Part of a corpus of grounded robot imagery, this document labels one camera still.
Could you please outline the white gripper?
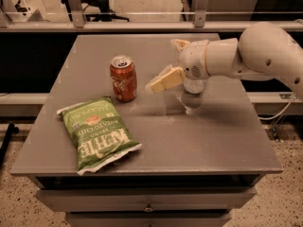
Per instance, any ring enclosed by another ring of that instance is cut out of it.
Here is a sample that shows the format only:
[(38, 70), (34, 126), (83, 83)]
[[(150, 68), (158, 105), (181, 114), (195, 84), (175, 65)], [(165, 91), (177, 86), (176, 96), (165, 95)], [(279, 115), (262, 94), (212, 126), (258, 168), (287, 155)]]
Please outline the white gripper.
[(170, 44), (174, 50), (180, 53), (179, 64), (182, 67), (173, 67), (171, 64), (165, 67), (145, 86), (145, 91), (148, 93), (157, 94), (179, 86), (184, 82), (186, 76), (192, 80), (209, 78), (205, 66), (205, 53), (209, 40), (190, 42), (172, 39)]

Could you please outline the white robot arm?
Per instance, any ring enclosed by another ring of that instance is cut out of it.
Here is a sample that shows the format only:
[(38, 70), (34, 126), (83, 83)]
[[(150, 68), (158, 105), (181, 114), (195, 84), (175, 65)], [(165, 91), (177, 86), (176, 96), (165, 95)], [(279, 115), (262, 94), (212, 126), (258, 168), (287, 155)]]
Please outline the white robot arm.
[(277, 79), (303, 99), (303, 49), (282, 28), (259, 22), (236, 39), (218, 41), (170, 41), (179, 53), (179, 65), (169, 65), (153, 78), (145, 90), (156, 94), (183, 85), (200, 94), (205, 81), (215, 76), (231, 79)]

